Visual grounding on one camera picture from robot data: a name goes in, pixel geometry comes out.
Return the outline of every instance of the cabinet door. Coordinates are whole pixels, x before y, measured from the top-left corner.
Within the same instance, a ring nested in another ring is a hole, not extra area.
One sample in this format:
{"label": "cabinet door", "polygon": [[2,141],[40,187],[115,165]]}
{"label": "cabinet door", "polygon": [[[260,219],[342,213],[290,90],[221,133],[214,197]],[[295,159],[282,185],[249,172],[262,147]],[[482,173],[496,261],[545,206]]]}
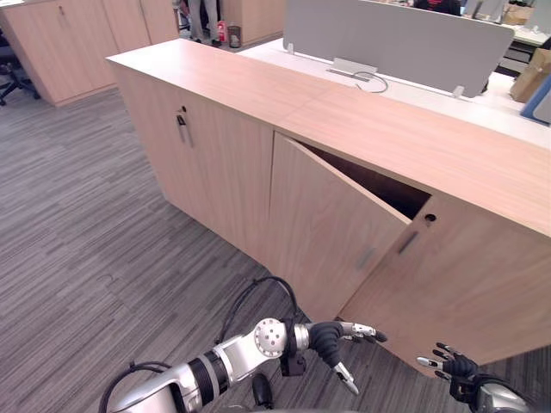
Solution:
{"label": "cabinet door", "polygon": [[312,154],[275,135],[269,270],[313,320],[331,320],[410,220]]}
{"label": "cabinet door", "polygon": [[113,71],[165,198],[208,226],[211,202],[201,160],[176,119],[182,115],[182,105],[190,106],[186,96],[174,86],[126,67],[113,65]]}
{"label": "cabinet door", "polygon": [[119,52],[149,46],[149,34],[140,0],[103,0]]}
{"label": "cabinet door", "polygon": [[434,195],[340,315],[415,358],[446,342],[478,363],[551,343],[551,243],[458,200]]}
{"label": "cabinet door", "polygon": [[27,4],[3,10],[21,53],[26,56],[51,103],[61,102],[93,89],[80,51],[72,41],[65,10],[60,2]]}
{"label": "cabinet door", "polygon": [[283,32],[286,0],[240,0],[243,13],[243,43]]}
{"label": "cabinet door", "polygon": [[105,58],[118,53],[115,39],[105,10],[99,0],[59,0],[67,35],[76,45],[77,53],[71,56],[84,66],[84,73],[93,89],[115,82]]}
{"label": "cabinet door", "polygon": [[186,93],[190,136],[211,203],[207,226],[263,262],[273,129]]}
{"label": "cabinet door", "polygon": [[178,38],[174,10],[169,0],[140,0],[153,45]]}

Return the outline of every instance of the office chair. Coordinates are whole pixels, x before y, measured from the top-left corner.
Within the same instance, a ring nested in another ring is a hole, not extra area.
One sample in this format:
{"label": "office chair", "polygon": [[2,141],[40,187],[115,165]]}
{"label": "office chair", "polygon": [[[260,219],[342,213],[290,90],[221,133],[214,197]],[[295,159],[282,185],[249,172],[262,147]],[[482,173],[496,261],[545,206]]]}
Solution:
{"label": "office chair", "polygon": [[0,84],[0,91],[3,90],[0,94],[0,106],[5,106],[4,97],[16,89],[28,90],[33,94],[34,99],[40,99],[40,95],[31,84],[31,81],[25,78],[25,71],[22,69],[13,49],[2,36],[2,31],[0,31],[0,76],[9,78],[9,82]]}

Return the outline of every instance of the cable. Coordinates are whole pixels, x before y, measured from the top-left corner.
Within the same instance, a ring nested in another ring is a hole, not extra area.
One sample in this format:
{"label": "cable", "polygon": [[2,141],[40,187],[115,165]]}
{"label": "cable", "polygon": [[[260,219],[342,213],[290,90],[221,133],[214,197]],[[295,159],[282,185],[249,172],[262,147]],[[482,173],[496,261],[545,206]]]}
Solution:
{"label": "cable", "polygon": [[[380,77],[379,75],[371,73],[370,71],[357,71],[356,73],[352,74],[352,77],[356,77],[356,75],[360,75],[360,74],[373,76],[375,79],[379,79],[385,85],[385,89],[383,89],[383,90],[376,90],[376,91],[368,90],[368,92],[371,92],[371,93],[384,93],[388,90],[388,82],[384,77]],[[356,83],[356,86],[358,87],[359,90],[363,90],[358,83]]]}
{"label": "cable", "polygon": [[115,389],[115,387],[129,374],[142,372],[142,371],[150,371],[155,373],[162,373],[165,371],[154,366],[163,367],[165,370],[168,370],[169,368],[171,368],[170,365],[163,363],[161,361],[146,361],[140,364],[134,364],[134,362],[131,361],[130,367],[127,368],[125,371],[117,374],[117,376],[111,380],[107,389],[105,389],[105,392],[103,393],[103,396],[102,396],[102,401],[100,402],[100,407],[98,412],[107,413],[107,406],[109,403],[109,399],[111,398],[111,393],[113,393],[113,390]]}
{"label": "cable", "polygon": [[233,319],[235,318],[235,315],[237,314],[239,308],[241,308],[241,305],[245,302],[245,300],[249,297],[249,295],[252,293],[252,291],[258,287],[259,284],[267,281],[267,280],[274,280],[279,282],[283,285],[285,290],[287,290],[287,293],[289,294],[289,297],[291,298],[291,302],[293,304],[293,317],[297,317],[299,314],[299,306],[296,304],[296,297],[294,296],[293,288],[283,279],[276,277],[274,275],[268,275],[266,277],[263,277],[259,280],[253,280],[252,283],[241,292],[241,294],[235,299],[235,301],[232,304],[232,307],[230,308],[230,311],[227,313],[226,318],[224,319],[224,323],[222,324],[222,329],[220,330],[220,333],[218,335],[218,338],[216,339],[216,344],[220,344],[224,341],[224,338],[226,337],[226,333],[230,328],[230,325],[233,322]]}

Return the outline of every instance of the gray partition panel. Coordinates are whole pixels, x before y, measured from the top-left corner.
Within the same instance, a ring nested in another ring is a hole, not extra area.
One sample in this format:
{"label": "gray partition panel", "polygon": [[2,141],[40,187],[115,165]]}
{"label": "gray partition panel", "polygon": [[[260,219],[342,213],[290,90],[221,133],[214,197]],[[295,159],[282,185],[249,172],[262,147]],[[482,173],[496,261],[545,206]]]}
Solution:
{"label": "gray partition panel", "polygon": [[551,0],[538,0],[532,16],[524,26],[527,28],[537,26],[543,33],[551,32]]}
{"label": "gray partition panel", "polygon": [[283,45],[473,97],[511,44],[495,24],[366,0],[288,0]]}

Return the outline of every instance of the gray carpet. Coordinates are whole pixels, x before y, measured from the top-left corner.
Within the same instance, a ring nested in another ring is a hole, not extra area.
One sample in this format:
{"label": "gray carpet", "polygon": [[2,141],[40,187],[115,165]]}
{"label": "gray carpet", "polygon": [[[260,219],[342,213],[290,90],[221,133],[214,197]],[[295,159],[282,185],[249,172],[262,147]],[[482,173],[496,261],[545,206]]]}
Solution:
{"label": "gray carpet", "polygon": [[[0,411],[93,412],[130,360],[208,350],[238,292],[267,271],[168,204],[113,90],[56,109],[22,92],[0,108]],[[260,287],[232,332],[289,310]],[[279,408],[465,412],[446,384],[368,343],[343,344],[354,398],[314,354],[302,378],[263,367]],[[490,370],[549,403],[551,350]],[[117,394],[143,380],[139,373]],[[252,405],[248,383],[214,411]]]}

